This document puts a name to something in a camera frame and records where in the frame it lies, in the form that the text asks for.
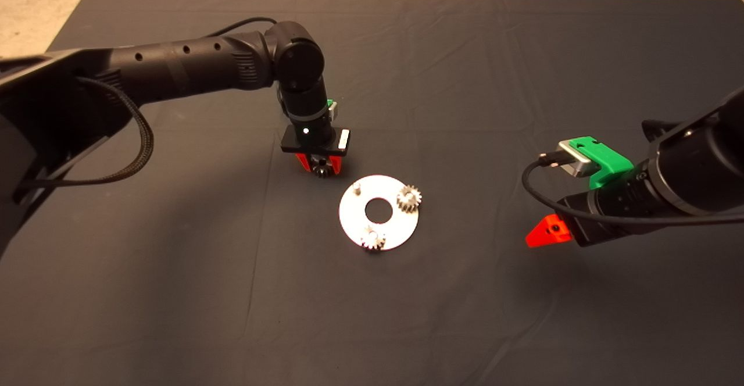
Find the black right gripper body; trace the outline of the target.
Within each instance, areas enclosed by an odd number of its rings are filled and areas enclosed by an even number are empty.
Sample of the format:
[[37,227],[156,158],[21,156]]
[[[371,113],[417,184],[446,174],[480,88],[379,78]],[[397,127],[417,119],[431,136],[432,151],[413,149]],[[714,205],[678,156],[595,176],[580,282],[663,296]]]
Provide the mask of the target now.
[[653,217],[653,191],[647,184],[611,185],[603,189],[567,195],[558,204],[592,216],[558,212],[579,246],[600,245],[606,241],[653,232],[651,225],[632,224],[632,219]]

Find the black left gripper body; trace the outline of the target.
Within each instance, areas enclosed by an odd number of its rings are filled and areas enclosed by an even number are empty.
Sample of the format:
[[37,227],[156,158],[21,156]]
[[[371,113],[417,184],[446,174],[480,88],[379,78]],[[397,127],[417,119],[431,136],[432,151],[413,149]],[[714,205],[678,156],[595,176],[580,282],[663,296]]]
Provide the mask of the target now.
[[346,156],[351,131],[332,126],[290,126],[281,139],[281,150],[301,155]]

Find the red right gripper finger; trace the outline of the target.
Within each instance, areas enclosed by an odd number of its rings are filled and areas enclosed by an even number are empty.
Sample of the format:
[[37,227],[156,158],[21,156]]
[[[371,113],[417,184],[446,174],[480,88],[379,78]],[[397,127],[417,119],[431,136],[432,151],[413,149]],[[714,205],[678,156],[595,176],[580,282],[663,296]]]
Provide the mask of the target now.
[[549,215],[526,235],[525,243],[529,248],[557,245],[574,240],[566,222],[558,215]]

